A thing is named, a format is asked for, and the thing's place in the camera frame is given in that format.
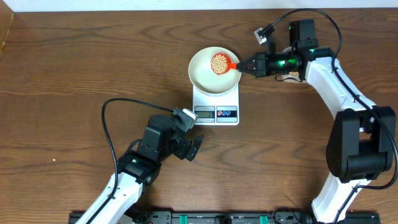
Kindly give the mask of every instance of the wooden table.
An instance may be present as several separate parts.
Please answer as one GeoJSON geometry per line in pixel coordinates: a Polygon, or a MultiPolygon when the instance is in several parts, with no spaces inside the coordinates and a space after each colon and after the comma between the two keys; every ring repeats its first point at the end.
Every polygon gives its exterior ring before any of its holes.
{"type": "MultiPolygon", "coordinates": [[[[344,44],[339,59],[356,86],[398,111],[398,9],[325,10],[344,44]]],[[[266,48],[253,31],[288,10],[17,13],[0,61],[0,222],[66,223],[86,210],[113,172],[101,125],[105,100],[123,96],[168,108],[192,107],[188,63],[199,50],[226,47],[242,60],[266,48]]],[[[321,46],[336,49],[333,26],[314,13],[321,46]]],[[[176,211],[306,208],[328,175],[333,118],[309,85],[243,75],[241,123],[196,127],[205,141],[193,162],[170,157],[142,207],[176,211]]],[[[115,102],[107,122],[117,156],[142,137],[153,108],[115,102]]],[[[391,178],[386,172],[372,184],[391,178]]],[[[396,223],[398,186],[364,190],[350,210],[375,210],[396,223]]]]}

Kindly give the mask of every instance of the kitchen scale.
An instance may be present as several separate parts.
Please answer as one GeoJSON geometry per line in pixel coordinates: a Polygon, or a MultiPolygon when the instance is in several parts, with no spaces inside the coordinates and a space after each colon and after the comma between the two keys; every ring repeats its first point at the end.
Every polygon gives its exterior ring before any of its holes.
{"type": "Polygon", "coordinates": [[[193,109],[198,115],[195,125],[238,125],[239,87],[241,72],[229,70],[217,75],[211,69],[215,54],[226,54],[233,63],[239,59],[222,47],[208,47],[199,51],[189,64],[188,74],[193,84],[193,109]]]}

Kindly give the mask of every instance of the red spoon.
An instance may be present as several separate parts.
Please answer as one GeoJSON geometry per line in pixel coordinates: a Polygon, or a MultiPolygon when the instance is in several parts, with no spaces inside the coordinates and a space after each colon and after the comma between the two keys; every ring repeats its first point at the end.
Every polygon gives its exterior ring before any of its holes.
{"type": "Polygon", "coordinates": [[[211,58],[211,69],[213,70],[213,72],[215,72],[217,75],[222,75],[222,74],[225,74],[225,73],[227,73],[231,68],[232,69],[236,69],[236,63],[232,63],[231,62],[231,59],[229,58],[229,56],[228,55],[226,55],[226,54],[223,54],[223,53],[217,53],[217,54],[215,54],[214,56],[213,56],[213,58],[211,58]],[[218,60],[216,60],[216,61],[218,61],[219,63],[221,63],[221,64],[223,64],[223,63],[226,63],[226,68],[215,68],[214,66],[213,66],[213,61],[215,61],[215,58],[217,58],[217,56],[218,56],[218,58],[221,58],[221,59],[226,59],[226,62],[222,62],[222,60],[220,60],[220,59],[218,59],[218,60]]]}

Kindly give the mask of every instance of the beige beads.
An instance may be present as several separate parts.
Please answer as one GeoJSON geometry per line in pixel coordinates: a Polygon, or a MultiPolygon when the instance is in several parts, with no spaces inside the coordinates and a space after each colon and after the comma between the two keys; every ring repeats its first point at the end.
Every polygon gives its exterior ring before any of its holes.
{"type": "Polygon", "coordinates": [[[222,74],[227,70],[228,64],[226,62],[226,57],[217,54],[215,57],[211,59],[211,68],[215,73],[222,74]]]}

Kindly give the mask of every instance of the white bowl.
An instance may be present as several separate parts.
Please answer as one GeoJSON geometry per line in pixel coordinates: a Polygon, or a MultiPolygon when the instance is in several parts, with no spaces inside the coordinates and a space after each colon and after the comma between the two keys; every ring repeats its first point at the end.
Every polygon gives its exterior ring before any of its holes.
{"type": "Polygon", "coordinates": [[[241,72],[230,69],[217,75],[211,69],[211,59],[217,53],[230,57],[232,63],[239,63],[238,57],[222,47],[208,47],[196,53],[189,63],[188,74],[193,86],[208,96],[222,96],[233,90],[241,78],[241,72]]]}

